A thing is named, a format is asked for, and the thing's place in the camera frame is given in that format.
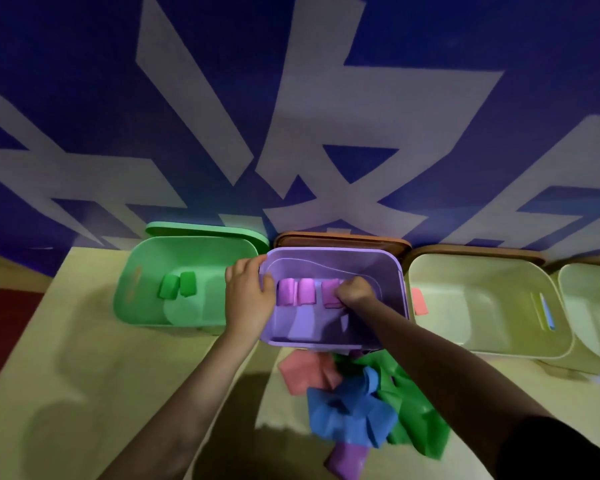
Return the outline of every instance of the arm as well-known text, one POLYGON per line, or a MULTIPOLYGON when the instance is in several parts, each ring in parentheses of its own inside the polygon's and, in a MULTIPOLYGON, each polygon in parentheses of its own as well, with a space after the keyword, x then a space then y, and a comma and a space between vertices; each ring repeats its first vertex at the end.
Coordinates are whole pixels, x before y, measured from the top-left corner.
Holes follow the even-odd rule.
POLYGON ((225 272, 226 330, 174 395, 131 440, 100 480, 180 480, 273 312, 275 284, 258 280, 266 255, 241 259, 225 272))
POLYGON ((504 441, 520 421, 551 416, 482 359, 378 301, 368 282, 359 276, 344 282, 336 294, 373 329, 492 475, 504 441))

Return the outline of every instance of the table surface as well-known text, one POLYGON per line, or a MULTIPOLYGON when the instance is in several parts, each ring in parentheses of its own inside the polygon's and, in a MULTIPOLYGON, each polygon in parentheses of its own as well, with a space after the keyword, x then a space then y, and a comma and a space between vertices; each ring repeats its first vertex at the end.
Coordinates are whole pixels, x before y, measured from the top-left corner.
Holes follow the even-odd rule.
MULTIPOLYGON (((200 362, 214 338, 116 320, 112 297, 127 251, 74 248, 0 374, 0 479, 94 479, 200 362)), ((199 453, 193 478, 331 479, 330 442, 310 434, 305 397, 259 344, 199 453)), ((493 366, 600 446, 600 385, 519 359, 493 366)), ((441 461, 410 446, 372 450, 363 479, 488 479, 458 437, 441 461)))

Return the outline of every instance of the plastic bin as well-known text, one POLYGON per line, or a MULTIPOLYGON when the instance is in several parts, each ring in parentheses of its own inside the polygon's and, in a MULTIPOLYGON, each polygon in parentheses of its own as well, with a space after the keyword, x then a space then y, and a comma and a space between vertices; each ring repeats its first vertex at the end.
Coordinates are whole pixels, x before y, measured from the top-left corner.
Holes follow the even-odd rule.
POLYGON ((220 226, 150 223, 120 275, 114 295, 116 316, 129 324, 204 328, 218 333, 224 320, 224 270, 241 258, 268 251, 266 237, 220 226), (196 274, 197 293, 162 299, 158 291, 165 274, 196 274))
MULTIPOLYGON (((600 263, 600 257, 588 261, 600 263)), ((600 266, 567 264, 551 277, 562 295, 575 343, 564 357, 545 362, 575 371, 600 374, 600 266)))
POLYGON ((555 284, 531 251, 437 245, 408 254, 408 287, 429 313, 416 323, 480 353, 558 358, 573 344, 555 284))
MULTIPOLYGON (((359 241, 355 242, 358 236, 343 235, 342 240, 337 236, 297 232, 282 234, 276 240, 274 245, 285 242, 315 245, 327 239, 331 240, 330 244, 351 247, 281 247, 269 252, 268 259, 260 267, 261 274, 271 273, 276 284, 284 278, 312 278, 316 281, 317 296, 315 305, 276 306, 261 340, 274 346, 341 352, 380 348, 375 334, 350 310, 323 307, 320 284, 328 279, 345 280, 362 275, 382 302, 400 315, 408 316, 402 270, 396 257, 382 249, 356 249, 362 247, 359 241)), ((369 241, 367 236, 359 237, 377 247, 391 241, 380 238, 369 241)), ((406 241, 395 241, 408 246, 406 241)), ((404 247, 394 250, 403 252, 404 247)))

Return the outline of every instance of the green lid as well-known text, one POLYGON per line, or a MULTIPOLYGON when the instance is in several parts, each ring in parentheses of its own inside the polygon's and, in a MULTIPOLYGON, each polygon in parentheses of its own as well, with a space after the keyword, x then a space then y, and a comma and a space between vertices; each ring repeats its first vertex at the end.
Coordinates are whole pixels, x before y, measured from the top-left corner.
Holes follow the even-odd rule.
POLYGON ((266 254, 271 250, 269 240, 261 233, 236 227, 205 226, 202 224, 182 224, 179 222, 149 222, 146 233, 151 237, 172 235, 215 235, 218 237, 237 237, 253 244, 258 254, 266 254))

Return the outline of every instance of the blue cloth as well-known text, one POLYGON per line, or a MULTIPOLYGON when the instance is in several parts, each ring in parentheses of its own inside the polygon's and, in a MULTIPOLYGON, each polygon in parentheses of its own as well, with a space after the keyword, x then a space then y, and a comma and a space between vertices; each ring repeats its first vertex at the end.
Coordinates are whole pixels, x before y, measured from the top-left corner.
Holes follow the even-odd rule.
POLYGON ((345 379, 331 392, 309 387, 309 424, 312 432, 326 440, 379 448, 398 414, 373 397, 379 377, 371 367, 364 375, 345 379))

